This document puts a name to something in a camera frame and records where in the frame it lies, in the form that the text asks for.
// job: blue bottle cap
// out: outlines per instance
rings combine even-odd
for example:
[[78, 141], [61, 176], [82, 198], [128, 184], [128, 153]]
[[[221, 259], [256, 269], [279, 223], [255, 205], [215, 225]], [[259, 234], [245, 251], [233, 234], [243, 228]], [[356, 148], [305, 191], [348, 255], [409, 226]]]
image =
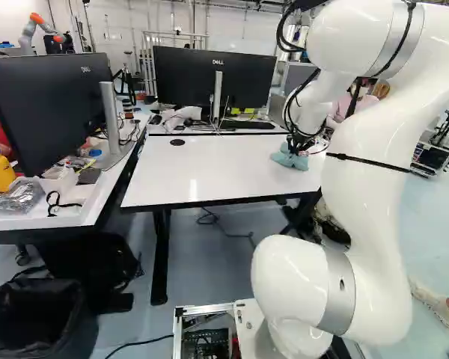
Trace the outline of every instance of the blue bottle cap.
[[90, 157], [98, 157], [102, 154], [102, 150], [92, 149], [88, 152]]

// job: plastic bag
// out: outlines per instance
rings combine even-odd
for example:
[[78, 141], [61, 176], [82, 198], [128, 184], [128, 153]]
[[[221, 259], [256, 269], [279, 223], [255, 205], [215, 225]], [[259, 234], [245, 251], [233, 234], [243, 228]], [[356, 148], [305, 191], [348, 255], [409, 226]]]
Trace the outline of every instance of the plastic bag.
[[8, 192], [0, 194], [0, 211], [27, 213], [44, 194], [39, 183], [21, 177]]

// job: trash bin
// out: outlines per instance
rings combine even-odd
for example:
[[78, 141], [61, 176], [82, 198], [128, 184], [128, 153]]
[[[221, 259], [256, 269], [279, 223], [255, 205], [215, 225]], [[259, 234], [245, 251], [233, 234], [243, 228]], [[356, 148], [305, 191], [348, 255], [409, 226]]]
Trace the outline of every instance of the trash bin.
[[17, 278], [0, 286], [0, 358], [86, 359], [97, 335], [78, 281]]

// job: pink shirt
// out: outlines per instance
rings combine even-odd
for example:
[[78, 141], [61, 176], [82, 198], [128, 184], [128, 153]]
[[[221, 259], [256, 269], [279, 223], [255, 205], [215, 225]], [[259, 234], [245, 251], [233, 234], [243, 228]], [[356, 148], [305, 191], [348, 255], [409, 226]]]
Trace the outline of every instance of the pink shirt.
[[[345, 120], [347, 109], [349, 108], [349, 105], [351, 104], [351, 94], [349, 92], [346, 93], [343, 97], [339, 99], [339, 101], [334, 102], [332, 104], [332, 110], [331, 113], [328, 116], [328, 126], [329, 126], [329, 120], [333, 120], [336, 123], [341, 123]], [[361, 101], [358, 101], [356, 103], [356, 112], [360, 112], [362, 110], [365, 110], [368, 107], [371, 107], [375, 103], [379, 102], [379, 99], [373, 95], [364, 95], [361, 99]]]

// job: computer mouse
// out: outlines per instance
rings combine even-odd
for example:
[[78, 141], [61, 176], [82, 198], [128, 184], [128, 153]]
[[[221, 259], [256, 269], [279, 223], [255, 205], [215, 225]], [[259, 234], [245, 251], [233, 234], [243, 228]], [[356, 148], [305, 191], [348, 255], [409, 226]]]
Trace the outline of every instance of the computer mouse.
[[185, 119], [185, 120], [183, 121], [183, 125], [184, 125], [185, 127], [193, 126], [193, 120], [192, 120], [191, 118], [187, 118], [187, 119]]
[[162, 122], [162, 117], [159, 114], [155, 114], [150, 121], [150, 125], [159, 125]]

